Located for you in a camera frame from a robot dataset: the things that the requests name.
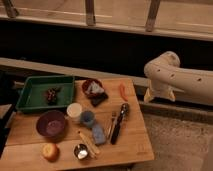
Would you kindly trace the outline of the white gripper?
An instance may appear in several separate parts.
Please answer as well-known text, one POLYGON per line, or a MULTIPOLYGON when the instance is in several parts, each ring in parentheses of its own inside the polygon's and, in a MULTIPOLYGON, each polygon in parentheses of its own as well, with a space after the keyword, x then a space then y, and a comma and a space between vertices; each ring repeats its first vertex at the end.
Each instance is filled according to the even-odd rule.
POLYGON ((169 85, 160 81, 151 80, 149 87, 144 95, 144 101, 148 103, 155 97, 169 98, 169 100, 172 102, 175 102, 176 100, 176 97, 169 85))

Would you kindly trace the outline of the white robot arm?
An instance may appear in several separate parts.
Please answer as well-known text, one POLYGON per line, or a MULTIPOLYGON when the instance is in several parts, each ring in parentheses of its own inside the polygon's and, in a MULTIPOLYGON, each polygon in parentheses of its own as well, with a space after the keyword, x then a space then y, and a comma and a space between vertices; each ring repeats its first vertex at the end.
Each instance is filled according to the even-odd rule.
POLYGON ((213 71, 185 69, 180 67, 178 55, 167 51, 144 66, 144 74, 150 79, 144 101, 164 98, 175 101, 173 87, 181 89, 213 106, 213 71))

